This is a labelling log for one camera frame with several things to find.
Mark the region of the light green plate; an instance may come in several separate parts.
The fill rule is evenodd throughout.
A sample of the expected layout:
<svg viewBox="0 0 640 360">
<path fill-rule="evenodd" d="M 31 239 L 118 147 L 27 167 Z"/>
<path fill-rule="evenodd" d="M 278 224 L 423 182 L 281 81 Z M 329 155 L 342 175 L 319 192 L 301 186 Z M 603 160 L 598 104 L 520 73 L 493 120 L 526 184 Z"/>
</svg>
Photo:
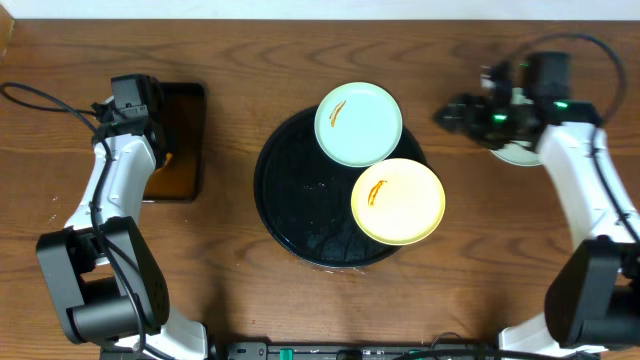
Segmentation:
<svg viewBox="0 0 640 360">
<path fill-rule="evenodd" d="M 403 132 L 396 100 L 372 83 L 351 82 L 330 91 L 317 107 L 314 133 L 334 162 L 368 167 L 387 158 Z"/>
<path fill-rule="evenodd" d="M 528 99 L 522 88 L 512 90 L 512 105 L 532 105 L 533 101 Z M 538 155 L 527 149 L 530 145 L 526 141 L 515 141 L 505 145 L 499 150 L 491 150 L 491 153 L 503 162 L 520 167 L 537 167 L 541 165 Z"/>
</svg>

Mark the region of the orange green sponge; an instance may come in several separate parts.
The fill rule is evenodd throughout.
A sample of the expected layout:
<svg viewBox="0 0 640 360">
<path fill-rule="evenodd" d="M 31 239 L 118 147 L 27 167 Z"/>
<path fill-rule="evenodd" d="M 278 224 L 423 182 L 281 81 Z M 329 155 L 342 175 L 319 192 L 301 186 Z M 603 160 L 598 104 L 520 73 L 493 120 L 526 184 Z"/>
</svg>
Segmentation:
<svg viewBox="0 0 640 360">
<path fill-rule="evenodd" d="M 172 158 L 173 158 L 173 154 L 170 152 L 167 153 L 166 156 L 164 157 L 164 161 L 162 162 L 161 166 L 156 171 L 159 172 L 162 169 L 166 168 L 166 166 L 170 164 Z"/>
</svg>

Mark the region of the light green plate top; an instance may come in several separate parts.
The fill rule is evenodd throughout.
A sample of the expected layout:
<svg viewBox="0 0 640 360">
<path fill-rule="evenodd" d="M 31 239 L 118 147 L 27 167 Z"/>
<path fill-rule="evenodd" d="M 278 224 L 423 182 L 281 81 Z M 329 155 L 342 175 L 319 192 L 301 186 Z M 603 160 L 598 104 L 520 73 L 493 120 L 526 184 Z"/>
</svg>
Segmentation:
<svg viewBox="0 0 640 360">
<path fill-rule="evenodd" d="M 351 82 L 330 91 L 317 107 L 314 133 L 334 162 L 368 167 L 387 158 L 403 132 L 396 100 L 372 83 Z"/>
</svg>

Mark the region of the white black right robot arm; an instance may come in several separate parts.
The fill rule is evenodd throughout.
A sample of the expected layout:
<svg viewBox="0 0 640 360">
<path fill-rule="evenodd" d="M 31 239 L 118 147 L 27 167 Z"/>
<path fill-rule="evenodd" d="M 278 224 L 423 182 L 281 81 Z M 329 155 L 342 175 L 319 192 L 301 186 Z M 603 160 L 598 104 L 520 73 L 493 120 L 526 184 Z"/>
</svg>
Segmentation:
<svg viewBox="0 0 640 360">
<path fill-rule="evenodd" d="M 504 351 L 565 357 L 639 343 L 639 213 L 611 161 L 603 116 L 570 97 L 569 65 L 565 53 L 535 53 L 514 87 L 503 62 L 482 79 L 490 95 L 459 94 L 434 115 L 484 148 L 516 143 L 533 153 L 569 224 L 572 256 L 542 314 L 499 333 Z"/>
</svg>

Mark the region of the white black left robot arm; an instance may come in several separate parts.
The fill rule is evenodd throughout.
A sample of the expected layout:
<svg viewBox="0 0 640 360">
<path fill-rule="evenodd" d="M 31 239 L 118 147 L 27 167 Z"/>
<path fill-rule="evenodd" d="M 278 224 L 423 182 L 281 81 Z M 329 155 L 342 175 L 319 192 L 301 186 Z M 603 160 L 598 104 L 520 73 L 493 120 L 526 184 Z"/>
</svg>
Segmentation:
<svg viewBox="0 0 640 360">
<path fill-rule="evenodd" d="M 206 102 L 168 95 L 156 113 L 127 108 L 130 119 L 160 124 L 168 144 L 113 121 L 94 147 L 82 200 L 60 231 L 44 234 L 37 259 L 62 330 L 94 343 L 103 359 L 206 359 L 205 325 L 170 304 L 166 280 L 139 227 L 146 201 L 189 201 L 200 180 Z"/>
</svg>

